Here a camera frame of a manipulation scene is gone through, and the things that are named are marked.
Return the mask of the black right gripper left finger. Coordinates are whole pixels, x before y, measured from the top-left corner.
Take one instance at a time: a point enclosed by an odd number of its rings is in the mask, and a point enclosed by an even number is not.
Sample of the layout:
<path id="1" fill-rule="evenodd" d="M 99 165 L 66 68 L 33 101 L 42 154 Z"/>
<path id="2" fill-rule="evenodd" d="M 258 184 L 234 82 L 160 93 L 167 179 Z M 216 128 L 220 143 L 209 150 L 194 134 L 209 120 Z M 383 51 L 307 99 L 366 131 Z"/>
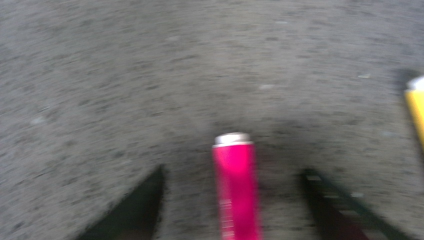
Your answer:
<path id="1" fill-rule="evenodd" d="M 153 240 L 161 221 L 166 170 L 159 164 L 76 240 Z"/>

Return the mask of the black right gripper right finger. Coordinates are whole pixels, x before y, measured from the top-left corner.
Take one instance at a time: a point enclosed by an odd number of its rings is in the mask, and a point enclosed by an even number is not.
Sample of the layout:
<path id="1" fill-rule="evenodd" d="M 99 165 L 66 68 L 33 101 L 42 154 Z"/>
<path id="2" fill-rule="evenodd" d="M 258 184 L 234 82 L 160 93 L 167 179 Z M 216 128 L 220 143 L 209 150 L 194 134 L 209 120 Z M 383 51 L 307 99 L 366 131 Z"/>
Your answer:
<path id="1" fill-rule="evenodd" d="M 322 240 L 411 239 L 317 170 L 304 169 L 299 180 Z"/>

